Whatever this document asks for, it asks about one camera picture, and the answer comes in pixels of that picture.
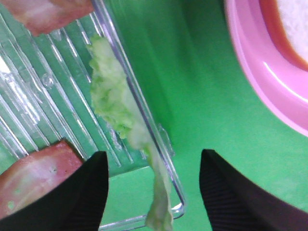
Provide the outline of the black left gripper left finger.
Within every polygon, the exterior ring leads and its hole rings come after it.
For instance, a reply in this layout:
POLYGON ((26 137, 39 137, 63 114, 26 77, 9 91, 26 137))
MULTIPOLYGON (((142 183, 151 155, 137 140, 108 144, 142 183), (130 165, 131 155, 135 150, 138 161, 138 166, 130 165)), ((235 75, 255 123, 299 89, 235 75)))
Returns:
POLYGON ((97 231, 109 190, 107 154, 95 152, 51 192, 1 219, 2 231, 97 231))

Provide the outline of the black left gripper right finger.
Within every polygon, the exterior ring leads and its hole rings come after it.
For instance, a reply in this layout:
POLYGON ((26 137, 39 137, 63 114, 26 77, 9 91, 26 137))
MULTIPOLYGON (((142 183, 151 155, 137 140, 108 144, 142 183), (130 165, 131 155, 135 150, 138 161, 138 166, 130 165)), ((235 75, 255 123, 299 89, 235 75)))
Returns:
POLYGON ((308 214, 260 188, 215 150, 201 153, 199 187, 214 231, 306 231, 308 214))

